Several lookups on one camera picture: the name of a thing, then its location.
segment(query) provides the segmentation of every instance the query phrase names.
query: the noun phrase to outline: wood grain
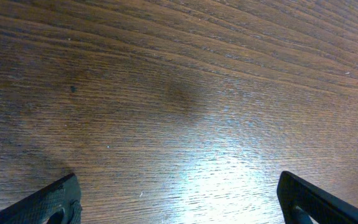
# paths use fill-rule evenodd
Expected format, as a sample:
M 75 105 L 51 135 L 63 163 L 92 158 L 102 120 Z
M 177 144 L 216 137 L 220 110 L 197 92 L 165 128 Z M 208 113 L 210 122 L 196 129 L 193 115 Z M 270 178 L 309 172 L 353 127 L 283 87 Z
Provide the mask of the wood grain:
M 358 207 L 358 1 L 0 1 L 0 210 L 283 223 L 283 170 Z

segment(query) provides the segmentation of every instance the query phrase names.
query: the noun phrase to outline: dark spot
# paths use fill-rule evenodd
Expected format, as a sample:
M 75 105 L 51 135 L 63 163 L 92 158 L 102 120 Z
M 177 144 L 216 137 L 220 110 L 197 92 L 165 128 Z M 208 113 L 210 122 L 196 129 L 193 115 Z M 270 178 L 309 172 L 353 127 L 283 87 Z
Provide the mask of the dark spot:
M 75 91 L 77 91 L 77 88 L 75 88 L 75 86 L 70 86 L 71 92 L 75 93 Z

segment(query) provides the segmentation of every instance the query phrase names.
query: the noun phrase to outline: tabletop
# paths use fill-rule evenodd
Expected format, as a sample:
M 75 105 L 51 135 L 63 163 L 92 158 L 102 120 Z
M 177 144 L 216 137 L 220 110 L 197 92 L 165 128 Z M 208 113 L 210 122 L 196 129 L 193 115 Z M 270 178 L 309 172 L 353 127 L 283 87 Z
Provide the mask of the tabletop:
M 358 207 L 358 1 L 0 0 L 0 210 L 283 223 L 283 170 Z

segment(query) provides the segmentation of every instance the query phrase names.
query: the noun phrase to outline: wooden table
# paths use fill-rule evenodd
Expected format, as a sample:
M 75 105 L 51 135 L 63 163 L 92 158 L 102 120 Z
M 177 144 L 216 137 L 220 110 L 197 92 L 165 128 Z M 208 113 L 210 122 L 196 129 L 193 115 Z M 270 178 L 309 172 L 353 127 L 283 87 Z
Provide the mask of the wooden table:
M 358 207 L 358 1 L 0 1 L 0 210 L 283 223 L 283 170 Z

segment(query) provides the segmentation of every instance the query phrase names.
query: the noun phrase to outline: black object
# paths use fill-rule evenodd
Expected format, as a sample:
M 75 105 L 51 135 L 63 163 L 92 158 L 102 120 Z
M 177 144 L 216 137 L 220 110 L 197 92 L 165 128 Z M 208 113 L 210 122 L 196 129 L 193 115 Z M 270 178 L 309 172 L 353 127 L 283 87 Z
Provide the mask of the black object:
M 69 174 L 0 211 L 0 224 L 80 224 L 81 190 Z
M 358 208 L 321 190 L 288 171 L 283 171 L 277 196 L 286 224 L 358 223 Z

